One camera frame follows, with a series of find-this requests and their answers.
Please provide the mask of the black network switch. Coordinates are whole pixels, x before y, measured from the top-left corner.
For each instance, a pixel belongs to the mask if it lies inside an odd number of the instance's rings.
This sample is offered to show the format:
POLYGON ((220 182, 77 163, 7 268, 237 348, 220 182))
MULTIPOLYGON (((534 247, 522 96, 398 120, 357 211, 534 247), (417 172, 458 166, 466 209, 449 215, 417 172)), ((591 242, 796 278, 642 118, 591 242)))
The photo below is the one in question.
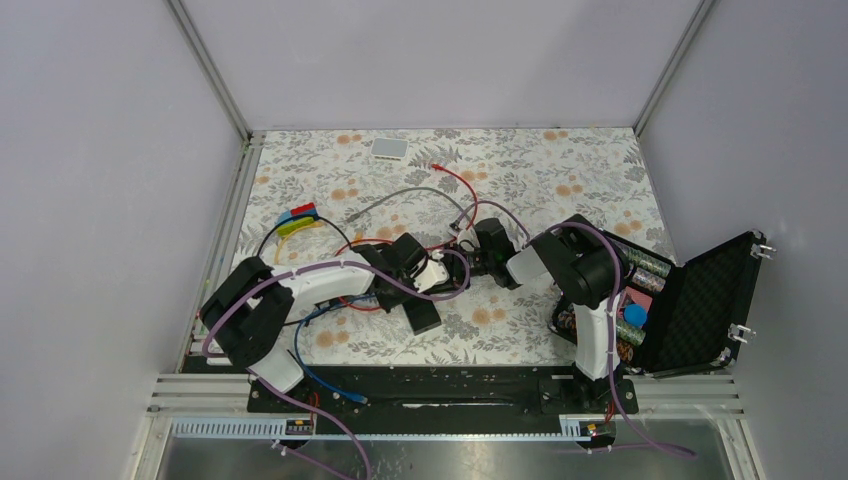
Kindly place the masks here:
POLYGON ((402 306, 414 335, 426 333, 442 324, 441 316, 431 301, 412 298, 402 306))

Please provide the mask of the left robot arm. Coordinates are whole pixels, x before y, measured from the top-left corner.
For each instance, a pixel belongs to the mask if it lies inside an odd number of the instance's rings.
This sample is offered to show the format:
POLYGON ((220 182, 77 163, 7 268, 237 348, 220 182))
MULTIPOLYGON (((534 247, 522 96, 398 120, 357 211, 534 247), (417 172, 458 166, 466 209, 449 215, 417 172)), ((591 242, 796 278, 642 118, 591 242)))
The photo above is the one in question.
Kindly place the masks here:
POLYGON ((388 244, 355 245, 332 259, 291 269, 274 269, 249 257, 201 307, 208 330, 201 351, 266 381, 282 408, 299 410, 309 401, 311 387, 292 348, 280 339, 286 323, 340 297, 372 294, 386 311, 421 300, 447 280, 443 258, 409 234, 388 244))

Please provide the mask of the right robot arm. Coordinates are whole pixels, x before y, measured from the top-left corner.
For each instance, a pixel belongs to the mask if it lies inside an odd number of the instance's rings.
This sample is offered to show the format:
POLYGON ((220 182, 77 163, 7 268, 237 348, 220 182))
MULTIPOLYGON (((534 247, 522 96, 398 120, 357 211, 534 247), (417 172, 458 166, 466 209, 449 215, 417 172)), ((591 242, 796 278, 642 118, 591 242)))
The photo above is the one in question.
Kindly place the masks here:
POLYGON ((475 226, 470 247, 453 243, 446 248, 466 259, 470 275, 489 276, 505 289, 515 290, 549 277, 576 317, 575 366, 584 376, 573 386, 575 402, 597 412, 613 398, 607 379, 618 366, 612 348, 610 321, 629 266, 622 251, 580 214, 530 238, 520 250, 508 239, 496 218, 475 226))

